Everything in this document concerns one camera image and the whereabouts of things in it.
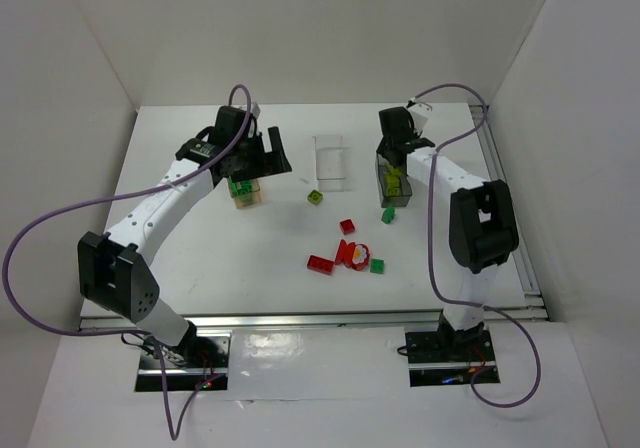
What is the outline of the lime stepped lego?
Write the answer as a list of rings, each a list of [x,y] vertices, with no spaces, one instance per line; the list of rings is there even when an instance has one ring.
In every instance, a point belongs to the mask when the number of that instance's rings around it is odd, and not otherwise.
[[[402,194],[400,178],[392,176],[389,173],[387,173],[385,175],[384,193],[388,197],[400,196]]]

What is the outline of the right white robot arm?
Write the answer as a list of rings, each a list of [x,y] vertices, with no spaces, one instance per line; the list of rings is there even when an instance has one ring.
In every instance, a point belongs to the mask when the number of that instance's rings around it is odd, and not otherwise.
[[[381,207],[408,205],[409,181],[422,183],[430,199],[448,208],[448,245],[461,267],[457,293],[449,298],[437,328],[447,349],[468,345],[481,336],[484,309],[497,276],[519,245],[508,185],[474,175],[437,153],[422,135],[431,107],[418,102],[378,113],[382,138],[376,149],[376,176]]]

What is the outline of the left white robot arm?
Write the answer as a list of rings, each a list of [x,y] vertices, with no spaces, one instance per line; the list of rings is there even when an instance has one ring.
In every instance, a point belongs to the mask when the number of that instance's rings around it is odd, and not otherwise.
[[[219,363],[221,349],[160,297],[151,265],[182,219],[223,180],[244,182],[288,173],[278,127],[258,129],[260,108],[224,105],[213,125],[176,152],[154,193],[105,233],[77,246],[81,295],[129,320],[187,363]]]

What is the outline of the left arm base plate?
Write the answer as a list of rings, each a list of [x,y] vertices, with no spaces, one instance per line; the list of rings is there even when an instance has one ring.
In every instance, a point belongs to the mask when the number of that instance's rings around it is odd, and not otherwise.
[[[197,355],[195,362],[186,361],[167,347],[161,347],[169,392],[192,391],[201,383],[203,383],[203,391],[222,392],[228,389],[231,333],[214,331],[206,338],[217,348],[217,356],[213,361],[206,361],[203,354]],[[127,344],[140,349],[134,391],[137,393],[161,392],[161,363],[152,342],[140,338],[133,342],[127,341]]]

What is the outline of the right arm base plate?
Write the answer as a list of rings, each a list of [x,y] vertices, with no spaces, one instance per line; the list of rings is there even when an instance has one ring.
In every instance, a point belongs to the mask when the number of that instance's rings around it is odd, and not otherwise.
[[[497,384],[500,375],[488,330],[468,343],[445,347],[435,332],[406,332],[396,349],[408,363],[411,387]]]

